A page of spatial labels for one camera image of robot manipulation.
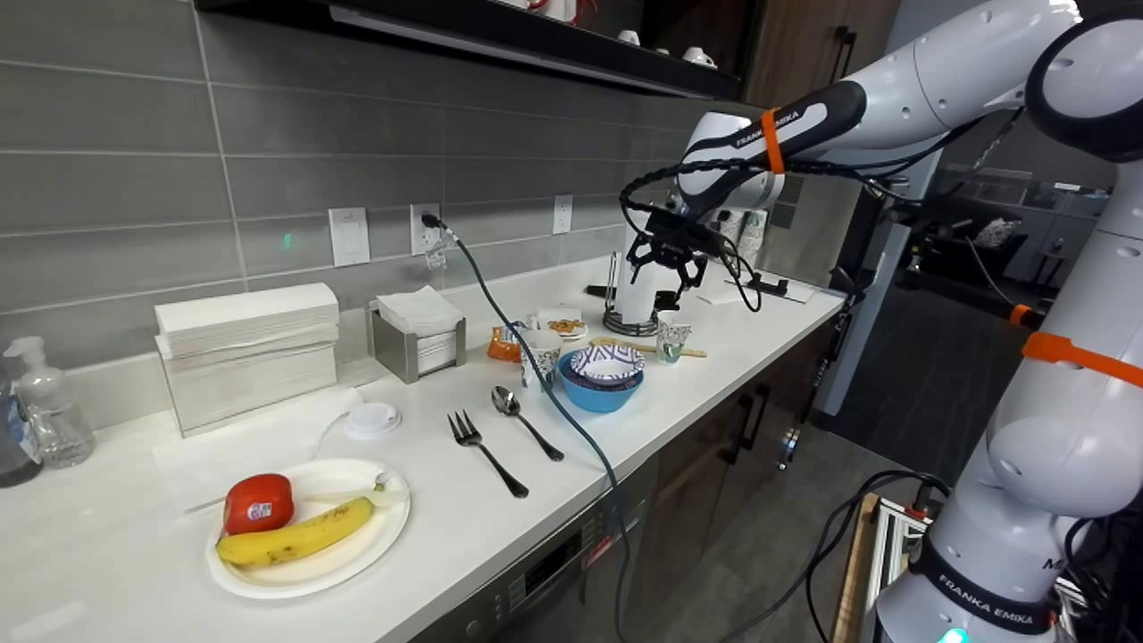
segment white box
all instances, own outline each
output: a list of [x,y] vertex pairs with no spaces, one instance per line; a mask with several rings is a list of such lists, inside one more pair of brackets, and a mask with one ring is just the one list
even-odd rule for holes
[[168,358],[241,358],[336,343],[338,308],[325,281],[155,308]]
[[336,384],[332,343],[281,347],[218,360],[171,360],[165,335],[155,343],[168,373],[183,435]]

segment dishwasher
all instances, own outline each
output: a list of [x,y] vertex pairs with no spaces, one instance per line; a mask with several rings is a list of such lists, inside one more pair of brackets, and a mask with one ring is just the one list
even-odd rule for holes
[[[618,487],[631,547],[628,574],[652,497],[652,472],[649,460]],[[606,643],[615,640],[618,571],[618,524],[612,504],[597,504],[409,643]]]

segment backsplash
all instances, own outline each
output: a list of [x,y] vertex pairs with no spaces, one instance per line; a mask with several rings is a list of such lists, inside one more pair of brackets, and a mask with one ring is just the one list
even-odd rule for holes
[[[165,300],[327,281],[359,308],[427,281],[407,203],[444,203],[490,274],[601,259],[618,186],[700,110],[190,0],[8,4],[0,343],[37,333],[75,367],[155,349]],[[553,198],[576,198],[563,235]],[[368,266],[332,269],[327,206],[368,211]]]

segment wall shelf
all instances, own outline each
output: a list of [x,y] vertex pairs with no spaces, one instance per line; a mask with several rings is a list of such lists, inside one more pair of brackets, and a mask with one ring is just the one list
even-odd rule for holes
[[288,23],[353,40],[397,37],[646,92],[714,99],[742,97],[742,80],[736,77],[626,47],[493,0],[196,0],[196,9]]

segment banana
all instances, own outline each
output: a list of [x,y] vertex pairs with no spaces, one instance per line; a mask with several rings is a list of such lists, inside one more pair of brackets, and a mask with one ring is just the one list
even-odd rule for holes
[[233,570],[269,570],[312,558],[353,535],[378,506],[368,497],[272,534],[222,535],[214,554]]

